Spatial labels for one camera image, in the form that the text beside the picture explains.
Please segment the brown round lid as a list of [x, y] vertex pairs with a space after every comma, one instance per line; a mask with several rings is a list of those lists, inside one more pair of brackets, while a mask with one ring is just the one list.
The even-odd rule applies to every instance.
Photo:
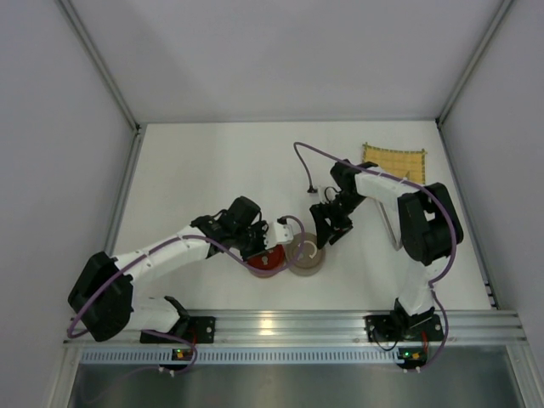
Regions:
[[296, 234], [293, 241], [284, 246], [286, 262], [290, 264], [290, 268], [292, 266], [305, 269], [318, 266], [322, 268], [326, 260], [326, 251], [317, 247], [315, 234], [307, 232], [304, 238], [302, 241], [302, 235]]

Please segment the red round lid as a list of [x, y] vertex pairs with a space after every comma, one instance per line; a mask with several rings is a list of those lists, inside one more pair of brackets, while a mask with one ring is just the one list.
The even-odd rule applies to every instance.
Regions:
[[272, 274], [280, 269], [285, 262], [283, 246], [278, 245], [247, 260], [247, 263], [259, 274]]

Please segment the metal tongs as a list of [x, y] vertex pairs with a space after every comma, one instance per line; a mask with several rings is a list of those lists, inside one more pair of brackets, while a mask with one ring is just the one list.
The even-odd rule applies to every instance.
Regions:
[[380, 213], [383, 226], [388, 234], [388, 239], [393, 249], [398, 252], [403, 247], [399, 215], [396, 210], [386, 207], [380, 201], [376, 201], [376, 206]]

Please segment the red metal lunch tin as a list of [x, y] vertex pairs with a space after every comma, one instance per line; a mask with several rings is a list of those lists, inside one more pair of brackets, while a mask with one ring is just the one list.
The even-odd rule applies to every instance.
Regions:
[[250, 273], [260, 279], [268, 279], [278, 275], [282, 269], [250, 269]]

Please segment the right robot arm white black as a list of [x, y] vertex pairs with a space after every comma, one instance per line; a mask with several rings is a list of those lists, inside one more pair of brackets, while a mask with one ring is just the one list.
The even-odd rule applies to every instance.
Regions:
[[376, 163], [334, 164], [330, 174], [339, 191], [332, 199], [319, 190], [320, 202], [310, 207], [317, 247], [334, 245], [350, 230], [350, 215], [366, 199], [381, 208], [394, 248], [410, 258], [405, 283], [389, 312], [389, 330], [400, 338], [418, 333], [434, 317], [432, 276], [428, 267], [449, 258], [463, 240], [463, 231], [445, 185], [420, 185], [386, 173]]

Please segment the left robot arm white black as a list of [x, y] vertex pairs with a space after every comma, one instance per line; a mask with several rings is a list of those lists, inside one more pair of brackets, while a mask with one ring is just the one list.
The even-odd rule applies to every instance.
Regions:
[[74, 322], [83, 324], [84, 332], [97, 342], [124, 330], [181, 337], [189, 320], [185, 308], [172, 295], [142, 297], [145, 285], [230, 249], [247, 261], [287, 235], [282, 224], [266, 222], [260, 207], [240, 196], [229, 208], [200, 216], [163, 241], [122, 255], [98, 252], [87, 261], [68, 297]]

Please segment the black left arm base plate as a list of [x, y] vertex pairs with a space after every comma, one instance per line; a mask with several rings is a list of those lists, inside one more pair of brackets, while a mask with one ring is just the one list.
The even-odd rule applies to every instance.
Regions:
[[215, 338], [216, 318], [213, 316], [189, 316], [180, 318], [164, 336], [141, 332], [139, 341], [147, 343], [180, 343], [180, 339], [191, 344], [212, 344]]

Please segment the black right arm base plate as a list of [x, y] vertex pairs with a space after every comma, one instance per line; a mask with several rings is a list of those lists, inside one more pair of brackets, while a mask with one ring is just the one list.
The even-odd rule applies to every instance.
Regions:
[[391, 314], [370, 314], [364, 317], [365, 330], [371, 342], [440, 342], [445, 334], [437, 314], [415, 324], [401, 322]]

